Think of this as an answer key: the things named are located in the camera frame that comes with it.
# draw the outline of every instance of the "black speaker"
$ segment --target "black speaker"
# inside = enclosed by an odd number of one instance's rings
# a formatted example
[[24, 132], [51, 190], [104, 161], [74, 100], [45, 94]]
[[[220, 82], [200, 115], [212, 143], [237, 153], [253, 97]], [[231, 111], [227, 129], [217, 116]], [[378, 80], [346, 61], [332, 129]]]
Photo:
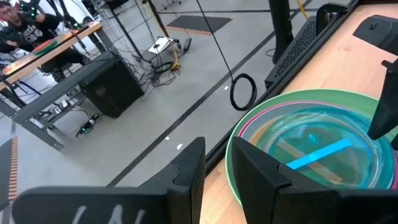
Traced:
[[118, 118], [144, 94], [132, 71], [110, 51], [82, 70], [91, 73], [79, 83], [83, 93], [106, 116]]

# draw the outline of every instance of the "wooden table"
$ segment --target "wooden table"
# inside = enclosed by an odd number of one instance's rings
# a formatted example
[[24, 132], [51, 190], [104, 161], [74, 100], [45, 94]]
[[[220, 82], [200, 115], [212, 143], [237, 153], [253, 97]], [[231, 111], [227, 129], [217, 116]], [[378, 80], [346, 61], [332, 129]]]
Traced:
[[[284, 93], [337, 88], [379, 98], [386, 74], [381, 62], [393, 62], [397, 57], [352, 35], [365, 18], [375, 14], [398, 18], [398, 4], [359, 6], [299, 71]], [[206, 178], [201, 223], [246, 223], [228, 185], [224, 159]]]
[[[80, 39], [83, 39], [83, 38], [87, 37], [88, 35], [96, 32], [100, 28], [102, 28], [102, 24], [100, 22], [90, 22], [87, 25], [88, 25], [88, 28], [83, 30], [82, 32], [80, 32], [77, 35]], [[61, 43], [65, 39], [70, 38], [70, 36], [71, 36], [71, 33], [68, 32], [66, 34], [60, 34], [55, 39], [58, 40], [58, 43]], [[35, 60], [35, 58], [37, 58], [38, 56], [35, 56], [32, 53], [27, 54], [26, 56], [20, 58], [19, 60], [13, 62], [11, 65], [7, 66], [7, 67], [11, 67], [12, 71], [20, 69], [21, 67], [23, 67], [21, 70], [19, 70], [15, 74], [12, 74], [9, 78], [7, 78], [7, 81], [9, 83], [14, 83], [14, 82], [20, 80], [21, 78], [25, 77], [30, 72], [35, 70], [37, 67], [41, 66], [45, 62], [48, 62], [50, 59], [52, 59], [55, 56], [57, 56], [58, 54], [62, 53], [64, 50], [70, 48], [73, 44], [75, 44], [77, 42], [78, 42], [77, 38], [72, 38], [72, 39], [66, 41], [63, 44], [59, 44], [51, 52], [45, 54], [44, 56], [42, 56], [41, 58], [37, 59], [36, 61], [34, 61], [32, 63], [31, 63], [31, 61]], [[12, 71], [4, 72], [4, 74], [5, 75], [11, 74]], [[6, 86], [5, 86], [4, 83], [0, 83], [0, 90], [2, 90], [5, 87]]]

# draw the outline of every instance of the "black floor mat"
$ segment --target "black floor mat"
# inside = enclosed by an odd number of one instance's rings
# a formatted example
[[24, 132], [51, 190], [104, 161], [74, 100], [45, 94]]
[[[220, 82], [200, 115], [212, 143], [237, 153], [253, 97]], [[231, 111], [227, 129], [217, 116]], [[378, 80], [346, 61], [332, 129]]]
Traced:
[[[225, 17], [207, 17], [213, 32], [221, 29], [232, 19]], [[179, 31], [193, 32], [197, 34], [210, 35], [210, 28], [202, 16], [180, 16], [167, 25], [169, 28], [176, 28]]]

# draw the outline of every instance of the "metal pole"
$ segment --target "metal pole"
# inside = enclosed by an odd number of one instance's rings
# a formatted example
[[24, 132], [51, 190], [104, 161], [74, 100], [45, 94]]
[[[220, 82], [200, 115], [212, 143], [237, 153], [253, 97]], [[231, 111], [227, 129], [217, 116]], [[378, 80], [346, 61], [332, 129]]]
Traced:
[[154, 3], [152, 3], [151, 0], [147, 0], [147, 2], [149, 3], [149, 7], [150, 7], [152, 13], [155, 16], [157, 23], [160, 25], [160, 28], [162, 29], [164, 35], [166, 35], [166, 37], [170, 37], [169, 34], [166, 31], [166, 28], [163, 25], [162, 20], [160, 19], [159, 13], [157, 13], [157, 11], [156, 11]]
[[127, 37], [127, 40], [130, 42], [130, 44], [132, 45], [132, 47], [134, 48], [134, 50], [136, 51], [136, 54], [138, 55], [138, 57], [140, 59], [144, 59], [140, 53], [140, 51], [138, 50], [137, 46], [135, 45], [134, 41], [132, 41], [129, 33], [127, 32], [126, 28], [123, 26], [123, 24], [120, 22], [118, 16], [114, 13], [114, 11], [108, 7], [109, 10], [111, 11], [112, 16], [114, 17], [114, 19], [116, 20], [116, 22], [118, 23], [118, 25], [120, 26], [120, 28], [122, 29], [123, 34]]

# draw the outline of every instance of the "yellow cable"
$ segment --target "yellow cable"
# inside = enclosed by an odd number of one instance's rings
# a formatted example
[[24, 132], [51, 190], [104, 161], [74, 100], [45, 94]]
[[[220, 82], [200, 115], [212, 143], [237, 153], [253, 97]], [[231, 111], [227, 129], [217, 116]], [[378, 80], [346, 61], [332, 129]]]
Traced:
[[[162, 31], [163, 35], [166, 37], [167, 35], [164, 33], [164, 31], [161, 28], [160, 24], [157, 22], [157, 19], [155, 19], [155, 20], [156, 20], [156, 24], [159, 26], [159, 28]], [[171, 67], [171, 71], [176, 71], [176, 70], [178, 70], [181, 67], [181, 65], [178, 64], [177, 53], [176, 53], [176, 51], [175, 51], [173, 46], [172, 46], [172, 50], [173, 50], [173, 55], [174, 55], [174, 63], [172, 65], [172, 67]]]
[[300, 1], [300, 0], [297, 0], [297, 4], [298, 4], [298, 7], [300, 8], [301, 13], [304, 15], [305, 19], [308, 19], [308, 15], [307, 15], [307, 13], [305, 12], [305, 9], [304, 9], [304, 7], [303, 7], [303, 4], [301, 4], [301, 1]]

